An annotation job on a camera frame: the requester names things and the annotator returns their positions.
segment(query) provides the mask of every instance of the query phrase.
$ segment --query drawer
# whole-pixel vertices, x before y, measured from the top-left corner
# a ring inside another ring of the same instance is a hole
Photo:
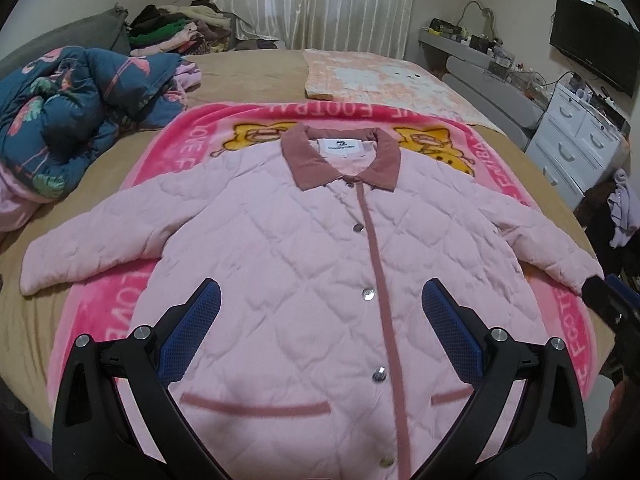
[[[577,144],[591,153],[603,168],[607,168],[616,155],[620,139],[609,133],[600,121],[588,115],[578,131]]]
[[[560,87],[556,89],[546,111],[570,136],[575,136],[582,126],[587,110],[577,102],[577,97],[569,96]]]
[[[546,181],[558,192],[569,209],[575,210],[584,195],[558,161],[541,148],[535,138],[527,149],[527,156],[542,170]]]
[[[580,189],[590,189],[602,177],[604,170],[600,165],[583,153],[575,139],[567,137],[550,117],[545,115],[533,139],[560,163]]]

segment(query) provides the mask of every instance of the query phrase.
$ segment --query white striped curtain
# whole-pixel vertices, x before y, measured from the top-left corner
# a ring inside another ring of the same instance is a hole
[[[244,23],[242,38],[288,48],[373,52],[401,59],[413,0],[212,0]]]

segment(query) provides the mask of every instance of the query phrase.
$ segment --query television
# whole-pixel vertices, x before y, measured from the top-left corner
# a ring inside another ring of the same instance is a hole
[[[551,45],[633,97],[640,68],[640,33],[605,9],[558,0]]]

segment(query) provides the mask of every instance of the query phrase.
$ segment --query blue comforter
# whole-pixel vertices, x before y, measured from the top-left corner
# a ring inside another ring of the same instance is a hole
[[[60,199],[135,128],[166,126],[185,107],[177,54],[126,57],[66,46],[0,82],[0,162],[37,194]]]

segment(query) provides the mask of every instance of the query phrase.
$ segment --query beige bed sheet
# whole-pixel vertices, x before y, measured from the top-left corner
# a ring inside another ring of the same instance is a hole
[[[305,99],[308,67],[300,51],[261,50],[209,54],[192,58],[203,73],[202,86],[190,94],[190,106],[210,102],[298,102]],[[593,253],[572,213],[542,174],[505,136],[478,131],[511,166],[546,216]],[[28,244],[66,220],[88,211],[113,194],[157,132],[144,131],[120,140],[86,172],[64,201],[43,206],[19,232],[0,245],[0,376],[44,424],[52,414],[46,397],[46,372],[56,327],[69,286],[24,298],[18,289],[22,256]],[[600,363],[612,348],[612,333],[595,316]]]

